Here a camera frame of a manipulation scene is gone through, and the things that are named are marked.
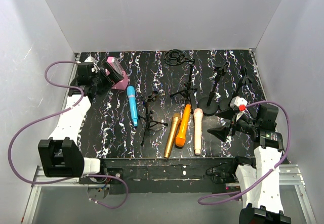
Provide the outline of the blue microphone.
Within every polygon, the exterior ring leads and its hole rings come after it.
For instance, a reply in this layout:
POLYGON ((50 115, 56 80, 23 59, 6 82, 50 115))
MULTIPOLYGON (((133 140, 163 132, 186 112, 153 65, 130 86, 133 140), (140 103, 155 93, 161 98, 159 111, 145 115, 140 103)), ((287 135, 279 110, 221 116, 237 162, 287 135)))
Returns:
POLYGON ((136 105, 136 93, 135 93, 134 87, 131 85, 127 87, 127 96, 129 99, 130 113, 131 113, 133 126, 137 127, 138 126, 138 113, 137 113, 137 105, 136 105))

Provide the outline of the orange microphone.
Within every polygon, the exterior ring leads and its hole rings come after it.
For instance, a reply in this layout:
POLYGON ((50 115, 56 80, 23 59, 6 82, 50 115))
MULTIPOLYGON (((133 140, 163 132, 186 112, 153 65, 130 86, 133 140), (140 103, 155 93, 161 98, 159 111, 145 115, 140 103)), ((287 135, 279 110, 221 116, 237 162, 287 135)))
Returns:
POLYGON ((186 104, 183 115, 182 115, 183 117, 182 117, 182 121, 180 124, 179 132, 175 139, 175 144, 179 148, 184 147, 184 145, 186 143, 186 134, 187 134, 188 123, 189 123, 189 119, 190 119, 190 114, 191 114, 191 105, 186 104))

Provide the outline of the gold microphone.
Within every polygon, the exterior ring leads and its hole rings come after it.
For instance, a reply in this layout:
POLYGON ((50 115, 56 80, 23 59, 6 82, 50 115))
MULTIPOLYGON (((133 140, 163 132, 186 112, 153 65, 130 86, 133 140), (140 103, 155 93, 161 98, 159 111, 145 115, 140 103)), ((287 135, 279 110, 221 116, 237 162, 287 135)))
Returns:
POLYGON ((164 151, 164 158, 167 158, 167 159, 170 158, 174 140, 175 140, 176 133, 178 130, 178 126, 180 125, 181 121, 182 121, 181 114, 178 112, 174 113, 174 115, 172 117, 171 128, 170 128, 167 144, 166 144, 165 151, 164 151))

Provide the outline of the black tripod shock-mount stand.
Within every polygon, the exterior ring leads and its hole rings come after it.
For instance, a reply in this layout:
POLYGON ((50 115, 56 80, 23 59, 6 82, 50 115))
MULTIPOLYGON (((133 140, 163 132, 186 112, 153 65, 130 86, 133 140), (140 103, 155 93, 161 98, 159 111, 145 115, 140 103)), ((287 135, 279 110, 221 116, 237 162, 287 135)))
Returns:
POLYGON ((172 49, 166 51, 163 59, 164 62, 171 67, 180 66, 183 63, 188 64, 189 75, 188 80, 184 83, 184 89, 176 93, 170 94, 170 98, 172 99, 177 95, 181 95, 186 100, 186 102, 191 105, 191 114, 193 114, 191 94, 197 92, 198 90, 198 88, 192 87, 192 74, 195 66, 195 59, 185 56, 184 52, 179 49, 172 49))

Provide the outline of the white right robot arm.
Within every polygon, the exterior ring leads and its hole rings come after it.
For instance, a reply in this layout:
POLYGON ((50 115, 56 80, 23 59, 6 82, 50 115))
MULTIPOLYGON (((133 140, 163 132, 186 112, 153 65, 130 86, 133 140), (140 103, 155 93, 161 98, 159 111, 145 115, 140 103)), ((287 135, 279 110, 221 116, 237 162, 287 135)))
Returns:
POLYGON ((239 223, 291 223, 280 198, 279 165, 284 146, 282 135, 275 130, 278 107, 261 103, 254 119, 246 118, 245 110, 246 106, 240 105, 220 111, 216 115, 227 119, 227 123, 208 129, 208 133, 222 141, 239 131, 254 142, 255 160, 237 156, 234 162, 243 201, 239 223))

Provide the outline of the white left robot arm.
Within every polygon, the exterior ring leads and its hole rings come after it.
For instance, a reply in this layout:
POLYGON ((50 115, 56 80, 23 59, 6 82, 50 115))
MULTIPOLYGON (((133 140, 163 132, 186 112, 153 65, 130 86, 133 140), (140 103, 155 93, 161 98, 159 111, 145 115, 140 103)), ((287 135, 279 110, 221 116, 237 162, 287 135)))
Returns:
POLYGON ((114 57, 109 57, 102 67, 89 59, 78 63, 75 78, 68 86, 65 111, 49 138, 38 144, 45 176, 82 177, 100 172, 100 160, 84 157, 77 146, 77 137, 95 97, 108 92, 124 78, 125 72, 114 57))

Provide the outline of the black round-base stand left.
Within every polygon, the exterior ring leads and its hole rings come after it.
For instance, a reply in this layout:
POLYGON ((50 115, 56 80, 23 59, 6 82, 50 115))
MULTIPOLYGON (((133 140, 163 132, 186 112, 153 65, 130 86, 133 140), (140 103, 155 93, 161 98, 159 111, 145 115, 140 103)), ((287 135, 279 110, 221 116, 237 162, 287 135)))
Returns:
POLYGON ((214 100, 215 94, 216 94, 216 87, 218 85, 218 82, 220 81, 221 77, 225 76, 227 72, 229 63, 226 62, 222 66, 216 66, 214 68, 214 71, 216 72, 215 78, 214 78, 214 84, 213 87, 209 93, 208 97, 203 97, 198 101, 198 108, 202 109, 203 115, 205 116, 213 116, 216 114, 218 110, 218 103, 214 100))

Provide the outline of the black round-base stand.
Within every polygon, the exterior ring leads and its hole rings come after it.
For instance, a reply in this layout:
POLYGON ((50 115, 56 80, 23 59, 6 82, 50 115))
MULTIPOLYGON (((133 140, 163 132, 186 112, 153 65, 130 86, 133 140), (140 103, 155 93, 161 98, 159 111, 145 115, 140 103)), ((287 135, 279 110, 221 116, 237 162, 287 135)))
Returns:
POLYGON ((225 98, 225 99, 222 99, 220 102, 219 102, 219 110, 220 111, 223 111, 225 109, 227 109, 229 106, 230 106, 230 102, 233 98, 235 98, 236 96, 238 96, 238 93, 240 91, 240 89, 244 86, 244 85, 248 85, 248 84, 251 84, 255 81, 254 77, 250 74, 248 74, 248 69, 246 66, 243 66, 241 69, 240 69, 240 74, 241 74, 241 79, 239 80, 237 86, 236 86, 236 89, 234 91, 234 93, 232 94, 231 97, 228 97, 228 98, 225 98))
POLYGON ((198 108, 202 109, 203 115, 205 116, 213 116, 216 114, 218 110, 218 103, 214 100, 215 94, 216 94, 216 87, 218 85, 218 82, 220 81, 221 77, 225 76, 227 72, 229 63, 226 62, 222 66, 216 66, 214 68, 214 71, 216 72, 215 78, 214 78, 214 84, 213 87, 209 93, 208 97, 203 97, 198 101, 198 108))

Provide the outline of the black round-base stand right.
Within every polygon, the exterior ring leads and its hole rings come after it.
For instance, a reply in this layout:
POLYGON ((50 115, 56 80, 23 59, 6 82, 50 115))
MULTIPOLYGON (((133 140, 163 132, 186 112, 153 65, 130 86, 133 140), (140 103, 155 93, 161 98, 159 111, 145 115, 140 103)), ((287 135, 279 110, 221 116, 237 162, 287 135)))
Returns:
POLYGON ((231 97, 228 97, 228 98, 225 98, 225 99, 222 99, 220 102, 219 102, 219 110, 220 111, 223 111, 225 109, 227 109, 229 106, 230 106, 230 102, 233 98, 235 98, 236 96, 238 96, 238 93, 240 91, 240 89, 244 86, 244 85, 248 85, 248 84, 251 84, 255 81, 254 77, 250 74, 248 74, 248 69, 246 66, 243 66, 241 69, 240 69, 240 74, 241 74, 241 79, 239 80, 237 86, 236 86, 236 89, 234 91, 234 93, 232 94, 231 97))

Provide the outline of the pink metronome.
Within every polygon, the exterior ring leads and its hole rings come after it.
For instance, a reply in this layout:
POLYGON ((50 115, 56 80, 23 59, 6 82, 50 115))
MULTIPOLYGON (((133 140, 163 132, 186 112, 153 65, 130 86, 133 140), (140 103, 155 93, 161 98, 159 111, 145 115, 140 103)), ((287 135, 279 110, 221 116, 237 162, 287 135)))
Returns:
POLYGON ((112 89, 125 90, 128 86, 128 75, 126 74, 124 68, 121 66, 119 59, 116 57, 108 57, 107 63, 119 74, 123 76, 123 79, 116 83, 112 89))

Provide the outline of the cream pink microphone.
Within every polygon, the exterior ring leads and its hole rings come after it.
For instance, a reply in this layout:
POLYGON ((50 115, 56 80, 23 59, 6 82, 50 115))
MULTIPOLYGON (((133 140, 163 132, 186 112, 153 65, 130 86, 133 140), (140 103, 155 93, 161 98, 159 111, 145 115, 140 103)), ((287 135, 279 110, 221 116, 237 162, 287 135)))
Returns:
POLYGON ((194 154, 196 156, 201 154, 201 132, 202 132, 202 119, 203 111, 196 108, 193 114, 194 117, 194 154))

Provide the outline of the black front mounting rail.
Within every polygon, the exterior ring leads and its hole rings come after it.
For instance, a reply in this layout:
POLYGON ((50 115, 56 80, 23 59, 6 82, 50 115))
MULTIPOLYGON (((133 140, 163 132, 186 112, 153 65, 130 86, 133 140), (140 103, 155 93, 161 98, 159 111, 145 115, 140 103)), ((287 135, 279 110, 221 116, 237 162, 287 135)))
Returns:
POLYGON ((101 159, 101 173, 118 176, 130 193, 222 193, 235 191, 239 163, 255 158, 110 158, 101 159))

